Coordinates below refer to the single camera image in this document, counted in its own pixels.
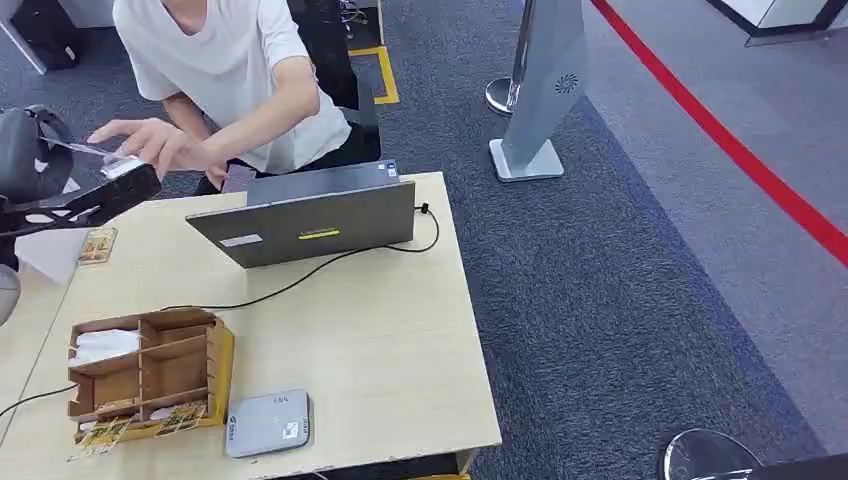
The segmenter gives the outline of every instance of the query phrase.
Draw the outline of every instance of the black pants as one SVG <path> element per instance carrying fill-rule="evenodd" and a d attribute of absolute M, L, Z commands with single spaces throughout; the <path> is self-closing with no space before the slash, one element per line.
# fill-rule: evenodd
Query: black pants
<path fill-rule="evenodd" d="M 351 124 L 350 135 L 341 147 L 333 150 L 332 152 L 328 152 L 318 160 L 315 160 L 314 162 L 305 165 L 292 173 L 309 172 L 312 170 L 342 167 L 345 165 L 355 165 L 357 163 L 365 163 L 373 160 L 376 159 L 368 158 L 368 149 L 365 145 L 365 135 L 362 132 L 362 127 L 356 124 Z M 256 172 L 256 178 L 274 176 L 273 173 L 260 172 L 237 158 L 227 162 L 228 168 L 230 165 L 241 165 L 243 167 L 247 167 Z M 206 178 L 206 175 L 204 175 L 201 177 L 200 181 L 197 182 L 197 189 L 194 191 L 194 196 L 214 195 L 217 193 L 221 193 L 221 191 L 218 190 L 215 185 L 212 185 L 212 182 L 210 182 L 209 179 Z"/>

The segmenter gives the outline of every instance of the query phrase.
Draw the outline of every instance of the white t-shirt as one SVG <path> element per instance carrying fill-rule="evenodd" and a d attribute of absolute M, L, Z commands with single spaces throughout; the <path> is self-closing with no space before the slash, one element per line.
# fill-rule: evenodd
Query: white t-shirt
<path fill-rule="evenodd" d="M 112 14 L 138 90 L 149 100 L 185 93 L 220 127 L 254 111 L 274 91 L 272 69 L 308 57 L 286 0 L 207 0 L 206 23 L 186 35 L 160 0 L 117 0 Z M 296 170 L 339 148 L 350 134 L 319 89 L 318 115 L 241 159 L 268 173 Z"/>

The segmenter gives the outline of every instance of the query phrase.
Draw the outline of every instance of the red line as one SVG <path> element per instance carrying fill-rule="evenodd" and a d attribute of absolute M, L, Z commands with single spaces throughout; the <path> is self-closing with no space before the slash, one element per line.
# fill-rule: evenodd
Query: red line
<path fill-rule="evenodd" d="M 795 193 L 774 174 L 748 148 L 733 136 L 718 119 L 692 95 L 689 90 L 663 65 L 662 61 L 633 32 L 613 10 L 607 0 L 592 0 L 610 26 L 639 57 L 639 60 L 656 77 L 663 88 L 686 110 L 695 122 L 724 150 L 733 162 L 763 191 L 807 231 L 819 244 L 842 264 L 848 267 L 848 237 L 830 223 L 818 210 Z"/>

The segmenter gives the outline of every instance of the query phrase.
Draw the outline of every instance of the laptop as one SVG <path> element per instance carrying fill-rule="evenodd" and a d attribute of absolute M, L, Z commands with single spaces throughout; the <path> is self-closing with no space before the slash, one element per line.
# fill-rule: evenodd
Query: laptop
<path fill-rule="evenodd" d="M 366 167 L 387 170 L 387 162 L 372 163 L 257 180 L 248 188 L 253 204 L 186 221 L 244 268 L 408 242 L 415 183 L 400 181 L 394 167 L 391 176 L 369 176 Z M 361 176 L 361 182 L 331 178 L 339 175 Z M 304 184 L 313 188 L 300 194 L 312 194 L 292 197 L 287 187 Z"/>

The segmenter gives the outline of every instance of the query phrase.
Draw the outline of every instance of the cardboard compartment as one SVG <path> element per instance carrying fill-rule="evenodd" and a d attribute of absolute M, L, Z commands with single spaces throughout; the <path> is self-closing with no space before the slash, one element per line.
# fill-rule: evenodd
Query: cardboard compartment
<path fill-rule="evenodd" d="M 125 355 L 70 369 L 79 385 L 68 415 L 80 423 L 139 412 L 138 355 Z"/>
<path fill-rule="evenodd" d="M 201 426 L 225 423 L 232 369 L 233 335 L 215 315 L 181 309 L 97 320 L 74 326 L 71 344 L 81 333 L 137 330 L 139 349 L 126 355 L 69 367 L 77 399 L 68 415 L 78 423 L 135 415 L 123 440 L 153 436 L 161 408 L 206 400 Z M 78 431 L 77 440 L 82 438 Z"/>

